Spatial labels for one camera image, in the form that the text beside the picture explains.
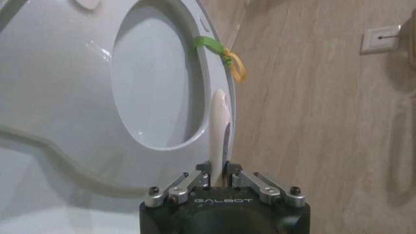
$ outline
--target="toilet lid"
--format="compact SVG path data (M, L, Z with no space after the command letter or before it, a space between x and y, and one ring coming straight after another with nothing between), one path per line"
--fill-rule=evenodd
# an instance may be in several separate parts
M145 188L208 159L216 90L232 111L221 59L191 48L212 33L195 0L25 2L0 31L0 214L27 219L3 230L137 228Z

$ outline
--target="white handle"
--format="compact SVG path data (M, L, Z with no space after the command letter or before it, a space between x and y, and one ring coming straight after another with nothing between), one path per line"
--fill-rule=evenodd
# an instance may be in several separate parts
M209 161L212 186L223 186L221 172L228 156L231 127L231 113L227 106L227 96L223 90L217 90L212 96L209 115Z

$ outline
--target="metal bracket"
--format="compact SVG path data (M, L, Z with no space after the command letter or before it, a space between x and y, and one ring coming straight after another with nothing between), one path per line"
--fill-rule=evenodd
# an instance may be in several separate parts
M159 207L163 205L169 188L180 184L180 182L185 179L187 174L188 173L181 173L180 176L176 177L173 182L163 190L160 190L157 186L152 186L149 188L144 197L144 204L147 207Z
M232 187L251 187L259 194L260 201L272 204L272 201L280 198L280 190L265 184L252 173L240 171L233 174Z
M239 164L231 162L225 166L225 175L229 176L231 187L251 187L264 203L271 204L273 199L281 197L288 206L293 208L305 206L305 195L301 193L300 188L276 182L277 180L269 175L245 172Z
M301 208L305 206L305 195L301 193L300 188L284 186L283 183L276 183L275 179L268 175L256 173L259 179L261 179L269 186L279 188L281 197L288 206Z
M188 201L188 194L195 187L208 186L209 175L201 171L193 171L177 186L169 188L169 200L176 204L181 204Z
M149 187L148 193L144 197L145 206L161 206L167 196L175 203L181 204L187 202L188 193L196 186L209 186L209 173L211 163L207 161L196 165L196 170L191 174L181 173L163 190L160 190L157 186Z

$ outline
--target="white switch plate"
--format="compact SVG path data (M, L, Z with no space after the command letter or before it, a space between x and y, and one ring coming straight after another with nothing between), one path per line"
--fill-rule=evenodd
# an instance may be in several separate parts
M399 32L400 25L367 30L364 33L361 53L363 54L384 53L397 49Z

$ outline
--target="screw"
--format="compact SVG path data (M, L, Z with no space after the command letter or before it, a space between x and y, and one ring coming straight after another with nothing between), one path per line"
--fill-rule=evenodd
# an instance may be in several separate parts
M159 187L157 186L149 187L149 195L155 195L157 193L159 193Z
M291 187L291 195L300 195L300 188L296 186Z
M168 201L169 201L171 204L177 204L177 197L171 196Z

